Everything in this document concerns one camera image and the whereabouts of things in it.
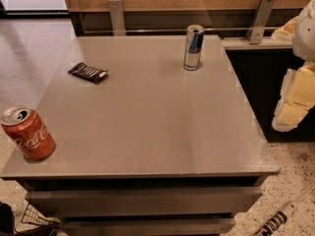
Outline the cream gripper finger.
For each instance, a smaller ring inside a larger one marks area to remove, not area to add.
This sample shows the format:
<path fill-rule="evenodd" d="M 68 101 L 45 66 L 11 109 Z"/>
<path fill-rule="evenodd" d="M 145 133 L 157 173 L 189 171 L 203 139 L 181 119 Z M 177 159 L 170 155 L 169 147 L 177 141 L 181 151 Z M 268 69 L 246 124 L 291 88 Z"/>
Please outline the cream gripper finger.
<path fill-rule="evenodd" d="M 283 77 L 272 127 L 279 132 L 295 129 L 315 106 L 315 64 L 305 62 L 298 70 L 288 69 Z"/>
<path fill-rule="evenodd" d="M 288 22 L 286 22 L 282 27 L 276 29 L 272 33 L 272 39 L 292 41 L 296 22 L 297 22 L 297 17 L 294 17 Z"/>

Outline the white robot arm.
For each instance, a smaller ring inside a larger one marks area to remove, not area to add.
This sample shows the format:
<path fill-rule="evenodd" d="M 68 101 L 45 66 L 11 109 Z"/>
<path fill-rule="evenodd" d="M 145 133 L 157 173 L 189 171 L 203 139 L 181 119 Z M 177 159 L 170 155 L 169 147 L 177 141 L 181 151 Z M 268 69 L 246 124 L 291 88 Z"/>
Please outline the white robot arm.
<path fill-rule="evenodd" d="M 288 69 L 283 77 L 280 100 L 274 111 L 272 127 L 279 132 L 295 129 L 315 106 L 315 0 L 300 14 L 273 33 L 273 38 L 292 35 L 292 51 L 304 61 L 297 70 Z"/>

